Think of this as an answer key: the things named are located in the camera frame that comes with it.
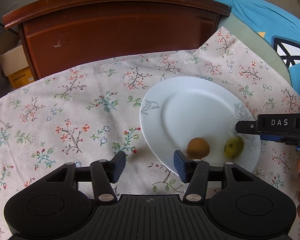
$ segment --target white plate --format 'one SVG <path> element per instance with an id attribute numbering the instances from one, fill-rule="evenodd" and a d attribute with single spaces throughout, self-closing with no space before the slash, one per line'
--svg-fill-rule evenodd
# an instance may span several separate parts
<path id="1" fill-rule="evenodd" d="M 243 138 L 244 149 L 231 161 L 252 172 L 260 155 L 260 136 L 237 134 L 234 127 L 239 120 L 254 119 L 234 94 L 195 77 L 170 78 L 156 84 L 140 107 L 143 136 L 157 158 L 175 174 L 173 153 L 181 150 L 186 155 L 191 139 L 206 139 L 210 153 L 203 160 L 211 166 L 223 166 L 229 161 L 224 157 L 224 146 L 232 136 Z"/>

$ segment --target floral tablecloth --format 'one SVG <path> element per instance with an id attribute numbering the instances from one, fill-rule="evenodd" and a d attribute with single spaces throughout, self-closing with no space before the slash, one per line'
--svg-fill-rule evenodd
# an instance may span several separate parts
<path id="1" fill-rule="evenodd" d="M 176 75 L 225 87 L 255 118 L 300 113 L 293 88 L 225 28 L 196 51 L 111 58 L 41 79 L 0 99 L 0 239 L 11 236 L 3 217 L 7 200 L 66 162 L 88 166 L 122 150 L 128 158 L 114 185 L 118 195 L 182 195 L 186 185 L 152 154 L 139 124 L 148 89 Z M 244 112 L 244 105 L 238 111 Z M 254 174 L 297 204 L 298 152 L 274 142 L 261 145 Z M 298 217 L 289 235 L 300 239 Z"/>

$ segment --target scratch on wood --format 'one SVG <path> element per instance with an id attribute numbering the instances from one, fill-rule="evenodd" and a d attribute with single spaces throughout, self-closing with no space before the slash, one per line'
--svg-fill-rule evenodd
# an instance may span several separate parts
<path id="1" fill-rule="evenodd" d="M 58 44 L 57 45 L 53 45 L 53 47 L 55 47 L 55 48 L 61 47 L 60 40 L 58 41 Z"/>

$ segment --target kiwi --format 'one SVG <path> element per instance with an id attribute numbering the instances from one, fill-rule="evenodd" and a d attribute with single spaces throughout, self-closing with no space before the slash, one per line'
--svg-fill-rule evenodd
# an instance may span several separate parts
<path id="1" fill-rule="evenodd" d="M 187 147 L 187 155 L 188 157 L 193 159 L 202 159 L 206 157 L 210 152 L 210 145 L 209 143 L 200 137 L 193 138 Z"/>

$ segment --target wooden cabinet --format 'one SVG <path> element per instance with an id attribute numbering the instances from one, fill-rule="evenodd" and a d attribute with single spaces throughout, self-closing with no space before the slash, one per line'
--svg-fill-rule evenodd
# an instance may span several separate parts
<path id="1" fill-rule="evenodd" d="M 38 0 L 3 17 L 18 24 L 36 79 L 123 55 L 195 49 L 230 8 L 212 0 Z"/>

